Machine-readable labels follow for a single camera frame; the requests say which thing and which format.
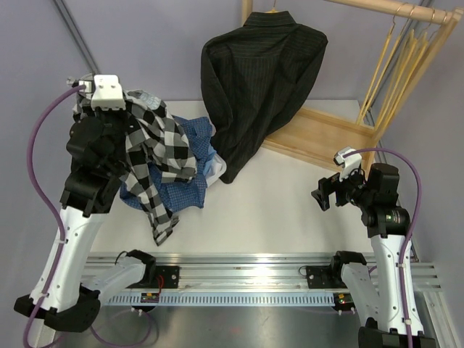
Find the yellow hanger of blue shirt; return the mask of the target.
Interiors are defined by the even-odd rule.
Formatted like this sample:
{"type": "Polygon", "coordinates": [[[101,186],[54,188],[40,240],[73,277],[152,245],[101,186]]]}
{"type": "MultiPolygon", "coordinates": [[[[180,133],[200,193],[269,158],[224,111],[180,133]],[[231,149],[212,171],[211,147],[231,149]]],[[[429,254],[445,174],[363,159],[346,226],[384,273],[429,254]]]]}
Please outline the yellow hanger of blue shirt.
{"type": "Polygon", "coordinates": [[[414,30],[407,34],[405,42],[400,47],[399,56],[394,65],[384,102],[376,121],[375,131],[377,133],[386,130],[387,124],[397,111],[399,101],[427,47],[427,29],[422,30],[419,34],[416,34],[414,30]]]}

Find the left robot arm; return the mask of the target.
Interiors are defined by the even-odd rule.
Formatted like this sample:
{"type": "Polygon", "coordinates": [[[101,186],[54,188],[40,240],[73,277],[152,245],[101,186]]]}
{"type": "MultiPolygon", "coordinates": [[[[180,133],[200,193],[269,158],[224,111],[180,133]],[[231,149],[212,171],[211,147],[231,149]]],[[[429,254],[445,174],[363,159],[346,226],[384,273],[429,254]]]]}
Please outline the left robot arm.
{"type": "Polygon", "coordinates": [[[75,117],[70,129],[71,170],[56,213],[57,239],[36,287],[14,304],[16,312],[41,319],[55,331],[84,332],[113,296],[132,286],[147,289],[157,279],[155,258],[133,250],[101,276],[81,281],[94,239],[128,171],[128,130],[126,111],[100,109],[75,117]]]}

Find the black white checkered shirt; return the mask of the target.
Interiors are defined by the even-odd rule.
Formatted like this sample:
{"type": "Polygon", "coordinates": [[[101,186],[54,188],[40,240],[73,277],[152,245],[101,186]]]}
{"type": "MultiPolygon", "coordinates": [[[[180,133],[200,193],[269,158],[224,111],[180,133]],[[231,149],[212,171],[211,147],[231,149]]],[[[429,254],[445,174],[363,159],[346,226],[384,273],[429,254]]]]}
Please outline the black white checkered shirt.
{"type": "Polygon", "coordinates": [[[62,207],[92,214],[107,214],[120,188],[124,187],[146,214],[156,245],[162,245],[173,233],[178,218],[167,210],[152,183],[148,162],[162,169],[162,181],[189,181],[197,173],[196,159],[189,141],[166,104],[154,107],[139,97],[140,91],[124,93],[128,113],[128,131],[117,134],[96,118],[74,123],[66,150],[70,153],[71,173],[65,181],[62,207]]]}

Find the light blue shirt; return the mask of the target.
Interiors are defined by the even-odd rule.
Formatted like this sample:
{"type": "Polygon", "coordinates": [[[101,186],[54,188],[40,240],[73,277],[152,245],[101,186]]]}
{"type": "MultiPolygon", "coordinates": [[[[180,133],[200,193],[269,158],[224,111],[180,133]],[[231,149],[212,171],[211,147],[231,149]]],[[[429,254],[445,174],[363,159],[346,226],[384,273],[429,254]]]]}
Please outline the light blue shirt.
{"type": "Polygon", "coordinates": [[[213,148],[213,146],[210,144],[207,150],[207,157],[204,163],[204,170],[203,170],[203,175],[207,176],[208,172],[210,171],[210,168],[212,166],[212,163],[214,161],[215,155],[217,154],[216,150],[213,148]]]}

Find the hanger of plaid shirt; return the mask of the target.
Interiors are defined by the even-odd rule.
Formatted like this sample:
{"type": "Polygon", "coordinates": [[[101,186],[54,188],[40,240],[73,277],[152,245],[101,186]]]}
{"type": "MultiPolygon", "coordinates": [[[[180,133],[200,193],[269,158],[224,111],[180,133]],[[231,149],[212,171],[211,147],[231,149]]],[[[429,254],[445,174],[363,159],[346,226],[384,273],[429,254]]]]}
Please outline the hanger of plaid shirt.
{"type": "Polygon", "coordinates": [[[415,66],[419,62],[421,48],[418,47],[419,40],[415,37],[415,31],[411,30],[406,36],[402,46],[399,46],[401,39],[401,33],[397,36],[397,40],[394,42],[393,47],[391,48],[390,55],[385,61],[385,65],[381,73],[378,73],[381,63],[384,60],[386,50],[389,47],[389,42],[392,38],[392,31],[394,26],[391,27],[388,35],[386,37],[384,47],[382,48],[381,56],[378,60],[376,70],[370,82],[368,92],[365,96],[365,104],[362,107],[362,110],[359,114],[358,121],[365,116],[368,108],[373,103],[374,94],[377,92],[382,79],[386,73],[387,67],[392,62],[393,56],[398,52],[397,61],[394,63],[392,73],[390,76],[389,87],[381,105],[381,111],[377,117],[377,121],[374,126],[374,131],[380,133],[384,131],[387,127],[387,123],[390,118],[394,115],[398,108],[400,98],[402,97],[410,77],[412,76],[415,66]]]}

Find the hanger of checkered shirt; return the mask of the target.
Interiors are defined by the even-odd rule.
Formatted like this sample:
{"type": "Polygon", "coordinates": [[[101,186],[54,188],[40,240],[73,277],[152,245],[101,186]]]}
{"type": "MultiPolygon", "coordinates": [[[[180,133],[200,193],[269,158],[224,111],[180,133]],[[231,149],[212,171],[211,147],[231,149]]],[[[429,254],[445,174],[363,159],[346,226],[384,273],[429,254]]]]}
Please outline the hanger of checkered shirt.
{"type": "Polygon", "coordinates": [[[381,53],[376,63],[376,68],[374,70],[370,84],[368,86],[368,89],[367,89],[367,92],[364,98],[364,102],[362,103],[359,115],[357,116],[357,119],[356,119],[357,125],[360,125],[363,122],[367,114],[367,111],[371,107],[374,96],[376,95],[378,89],[380,88],[381,81],[383,80],[385,76],[386,70],[390,65],[390,62],[397,49],[397,46],[399,45],[399,37],[397,37],[393,41],[395,27],[396,27],[396,22],[395,22],[395,18],[393,18],[392,25],[387,32],[384,44],[381,49],[381,53]]]}

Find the yellow hanger of white shirt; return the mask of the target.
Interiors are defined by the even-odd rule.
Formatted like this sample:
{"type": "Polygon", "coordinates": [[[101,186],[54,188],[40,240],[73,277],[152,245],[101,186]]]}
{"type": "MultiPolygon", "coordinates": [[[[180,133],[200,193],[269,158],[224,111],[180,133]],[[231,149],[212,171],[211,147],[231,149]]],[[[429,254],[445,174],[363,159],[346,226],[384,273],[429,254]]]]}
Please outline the yellow hanger of white shirt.
{"type": "MultiPolygon", "coordinates": [[[[388,122],[387,128],[390,126],[393,119],[399,114],[406,101],[409,99],[411,93],[414,91],[415,87],[418,85],[419,81],[421,80],[431,63],[434,61],[436,55],[443,47],[444,43],[447,40],[447,37],[447,29],[445,25],[441,25],[440,28],[435,33],[433,33],[430,38],[428,38],[427,50],[425,51],[425,54],[423,55],[418,67],[415,69],[415,72],[413,73],[413,76],[411,77],[410,82],[408,83],[407,88],[399,101],[398,109],[391,118],[391,120],[388,122]]],[[[381,131],[380,133],[375,132],[376,138],[382,137],[386,130],[381,131]]]]}

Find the blue plaid shirt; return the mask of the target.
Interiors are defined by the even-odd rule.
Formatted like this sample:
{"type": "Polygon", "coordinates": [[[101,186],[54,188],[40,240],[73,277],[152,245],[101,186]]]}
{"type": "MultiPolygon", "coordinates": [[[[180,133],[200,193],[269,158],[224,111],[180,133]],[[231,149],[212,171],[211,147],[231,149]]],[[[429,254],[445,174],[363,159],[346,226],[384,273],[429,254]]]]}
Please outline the blue plaid shirt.
{"type": "Polygon", "coordinates": [[[151,159],[148,162],[149,174],[162,203],[172,213],[180,212],[188,207],[203,208],[207,190],[207,176],[203,175],[204,163],[212,135],[212,125],[207,117],[187,120],[175,116],[188,138],[191,152],[196,159],[197,173],[189,181],[162,181],[162,169],[151,159]]]}

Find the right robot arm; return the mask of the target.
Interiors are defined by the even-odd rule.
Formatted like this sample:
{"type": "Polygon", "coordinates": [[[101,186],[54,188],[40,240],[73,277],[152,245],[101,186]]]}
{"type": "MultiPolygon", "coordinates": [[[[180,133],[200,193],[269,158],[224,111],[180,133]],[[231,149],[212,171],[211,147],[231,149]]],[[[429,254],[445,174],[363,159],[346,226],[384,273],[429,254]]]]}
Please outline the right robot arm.
{"type": "Polygon", "coordinates": [[[399,171],[375,163],[365,174],[354,168],[342,177],[321,178],[311,194],[323,211],[335,194],[336,206],[358,207],[376,260],[377,281],[359,252],[338,251],[328,266],[333,285],[347,287],[360,318],[359,347],[435,347],[421,323],[410,268],[411,243],[407,240],[410,216],[397,204],[399,171]]]}

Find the black pinstripe shirt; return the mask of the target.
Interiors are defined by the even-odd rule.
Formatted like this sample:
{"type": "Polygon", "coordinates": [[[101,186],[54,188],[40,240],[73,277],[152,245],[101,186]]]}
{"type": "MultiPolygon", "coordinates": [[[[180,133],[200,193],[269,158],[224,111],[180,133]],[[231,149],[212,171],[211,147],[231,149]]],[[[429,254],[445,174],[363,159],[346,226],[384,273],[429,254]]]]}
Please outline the black pinstripe shirt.
{"type": "Polygon", "coordinates": [[[201,91],[215,127],[212,146],[234,181],[267,136],[307,100],[328,45],[325,33],[287,11],[252,12],[242,27],[210,39],[201,54],[201,91]]]}

